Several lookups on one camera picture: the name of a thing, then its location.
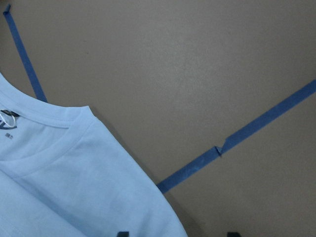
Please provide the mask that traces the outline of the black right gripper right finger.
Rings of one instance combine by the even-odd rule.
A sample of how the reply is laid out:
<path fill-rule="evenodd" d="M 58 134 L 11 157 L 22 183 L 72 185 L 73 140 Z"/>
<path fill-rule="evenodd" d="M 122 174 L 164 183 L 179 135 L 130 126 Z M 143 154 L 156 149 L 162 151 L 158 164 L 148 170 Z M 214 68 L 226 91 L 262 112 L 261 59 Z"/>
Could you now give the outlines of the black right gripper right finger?
<path fill-rule="evenodd" d="M 239 232 L 227 232 L 227 237 L 240 237 Z"/>

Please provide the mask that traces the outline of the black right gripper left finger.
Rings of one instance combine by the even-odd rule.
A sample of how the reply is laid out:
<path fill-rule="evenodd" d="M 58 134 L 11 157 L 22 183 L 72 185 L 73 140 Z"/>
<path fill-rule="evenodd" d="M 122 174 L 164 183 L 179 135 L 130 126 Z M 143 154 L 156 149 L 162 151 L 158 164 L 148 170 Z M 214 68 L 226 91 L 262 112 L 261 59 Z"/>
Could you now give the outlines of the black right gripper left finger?
<path fill-rule="evenodd" d="M 129 237 L 129 232 L 118 232 L 117 237 Z"/>

